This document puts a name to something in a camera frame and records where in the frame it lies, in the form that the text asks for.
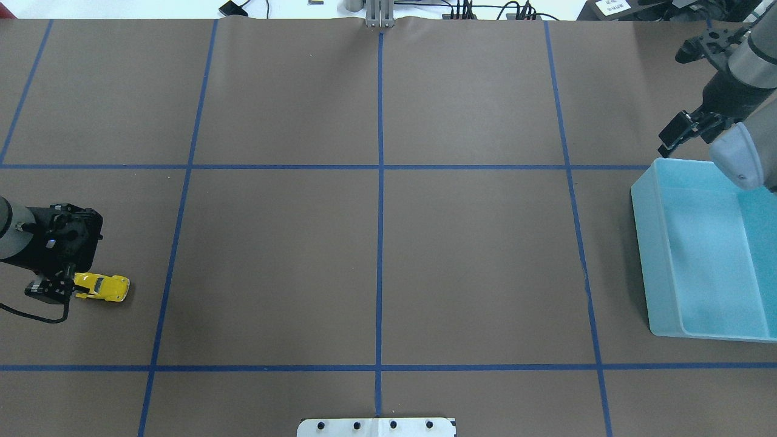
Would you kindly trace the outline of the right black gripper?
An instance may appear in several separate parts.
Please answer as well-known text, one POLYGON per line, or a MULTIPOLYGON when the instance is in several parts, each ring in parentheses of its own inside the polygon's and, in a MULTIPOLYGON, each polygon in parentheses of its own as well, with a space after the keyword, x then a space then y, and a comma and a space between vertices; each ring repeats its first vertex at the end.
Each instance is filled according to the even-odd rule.
MULTIPOLYGON (((743 44, 752 25, 747 24, 736 30, 713 28, 704 30, 699 36, 686 39, 677 50, 675 61, 689 64, 705 59, 715 69, 724 69, 736 48, 743 44)), ((678 112, 659 133, 660 157, 670 157, 678 146, 699 136, 697 129, 703 117, 686 110, 678 112)))

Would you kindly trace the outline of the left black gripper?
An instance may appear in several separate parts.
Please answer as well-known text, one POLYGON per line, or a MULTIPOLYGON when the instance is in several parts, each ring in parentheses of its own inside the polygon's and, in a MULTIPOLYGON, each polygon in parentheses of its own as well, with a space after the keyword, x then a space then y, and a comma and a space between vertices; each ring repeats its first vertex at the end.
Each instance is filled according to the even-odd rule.
POLYGON ((75 292, 74 279, 55 276, 69 265, 75 272, 92 267, 97 245, 102 240, 103 216, 92 208, 73 204, 42 207, 14 207, 12 265, 37 276, 24 290, 27 297, 48 304, 67 304, 75 292))

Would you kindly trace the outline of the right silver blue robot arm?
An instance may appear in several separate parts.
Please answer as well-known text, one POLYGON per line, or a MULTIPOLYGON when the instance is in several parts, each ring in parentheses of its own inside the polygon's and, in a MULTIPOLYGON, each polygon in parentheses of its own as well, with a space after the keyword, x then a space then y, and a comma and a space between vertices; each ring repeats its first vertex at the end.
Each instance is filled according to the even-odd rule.
POLYGON ((713 163, 738 188, 775 192, 775 26, 770 5, 735 32, 710 29, 683 42, 678 63, 704 59, 716 72, 702 89, 701 105, 680 111, 659 133, 660 157, 701 138, 713 163))

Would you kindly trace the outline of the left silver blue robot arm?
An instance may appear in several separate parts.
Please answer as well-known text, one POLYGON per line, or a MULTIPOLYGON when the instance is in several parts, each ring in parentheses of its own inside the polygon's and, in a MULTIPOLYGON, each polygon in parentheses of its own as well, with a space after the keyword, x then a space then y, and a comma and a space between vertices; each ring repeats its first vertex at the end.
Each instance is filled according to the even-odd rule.
POLYGON ((35 274, 24 294, 64 305, 75 274, 91 268, 102 239, 103 216, 69 203, 28 207, 2 198, 2 263, 35 274))

